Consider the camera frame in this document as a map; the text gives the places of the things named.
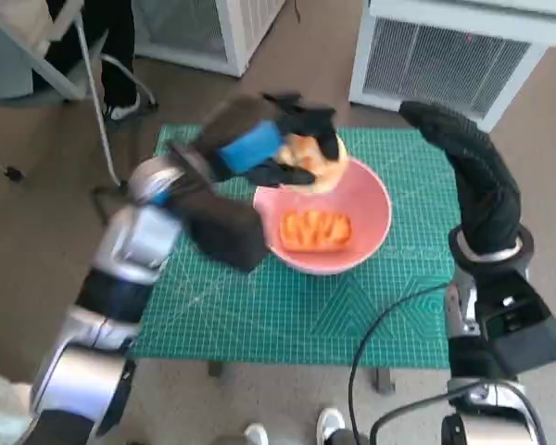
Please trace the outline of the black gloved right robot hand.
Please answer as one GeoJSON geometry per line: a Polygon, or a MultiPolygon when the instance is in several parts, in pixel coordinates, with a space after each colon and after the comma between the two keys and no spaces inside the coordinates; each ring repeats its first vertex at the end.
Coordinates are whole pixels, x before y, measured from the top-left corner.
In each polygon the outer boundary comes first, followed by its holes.
{"type": "Polygon", "coordinates": [[[438,104],[404,101],[399,115],[446,155],[455,172],[461,230],[477,255],[514,248],[521,220],[518,184],[488,133],[438,104]]]}

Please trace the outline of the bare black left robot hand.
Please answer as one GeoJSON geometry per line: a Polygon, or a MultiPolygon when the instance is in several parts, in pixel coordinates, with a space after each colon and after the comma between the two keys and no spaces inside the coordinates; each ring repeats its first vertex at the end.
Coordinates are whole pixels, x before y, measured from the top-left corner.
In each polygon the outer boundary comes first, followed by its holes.
{"type": "Polygon", "coordinates": [[[278,159],[293,136],[309,136],[327,161],[338,161],[335,109],[304,101],[299,92],[240,95],[203,125],[191,147],[218,182],[245,177],[254,185],[312,185],[317,173],[278,159]]]}

